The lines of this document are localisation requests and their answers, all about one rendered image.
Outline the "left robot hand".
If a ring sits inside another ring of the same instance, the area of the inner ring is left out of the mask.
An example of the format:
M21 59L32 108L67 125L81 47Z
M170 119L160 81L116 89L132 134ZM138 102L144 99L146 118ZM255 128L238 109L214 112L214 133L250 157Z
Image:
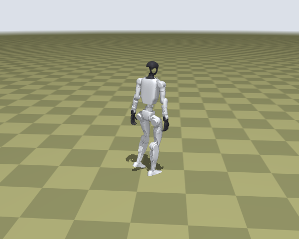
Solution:
M131 110L131 124L132 125L136 125L137 123L135 122L135 119L136 119L136 117L135 117L135 114L136 113L134 113L134 111L133 110ZM137 120L137 119L136 119ZM136 124L135 124L136 123Z

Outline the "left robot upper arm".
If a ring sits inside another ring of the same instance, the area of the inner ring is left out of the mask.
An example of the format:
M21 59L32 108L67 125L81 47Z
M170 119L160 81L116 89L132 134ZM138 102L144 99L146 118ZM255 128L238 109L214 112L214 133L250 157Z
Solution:
M136 94L135 94L135 99L139 100L141 95L140 95L140 92L141 92L141 80L142 78L138 78L136 83Z

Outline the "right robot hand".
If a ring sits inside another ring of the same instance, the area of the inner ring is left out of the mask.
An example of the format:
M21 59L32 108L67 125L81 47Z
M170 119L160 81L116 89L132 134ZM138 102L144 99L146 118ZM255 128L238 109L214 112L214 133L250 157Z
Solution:
M162 131L166 131L169 126L168 119L166 120L165 117L163 117L163 121L164 121L164 129Z

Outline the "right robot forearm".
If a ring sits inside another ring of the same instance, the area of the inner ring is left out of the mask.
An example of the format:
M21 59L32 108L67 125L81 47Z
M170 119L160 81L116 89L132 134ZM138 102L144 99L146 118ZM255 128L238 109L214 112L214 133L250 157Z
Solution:
M168 119L167 103L168 103L168 100L164 99L163 105L161 106L161 108L162 108L162 117L165 117L166 120Z

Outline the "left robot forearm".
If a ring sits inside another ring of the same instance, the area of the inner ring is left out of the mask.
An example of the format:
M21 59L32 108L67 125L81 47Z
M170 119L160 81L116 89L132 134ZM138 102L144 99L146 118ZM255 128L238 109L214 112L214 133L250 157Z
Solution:
M134 111L134 113L136 112L136 109L137 109L137 105L138 105L138 100L135 99L135 94L134 94L134 98L133 98L133 104L132 104L132 109Z

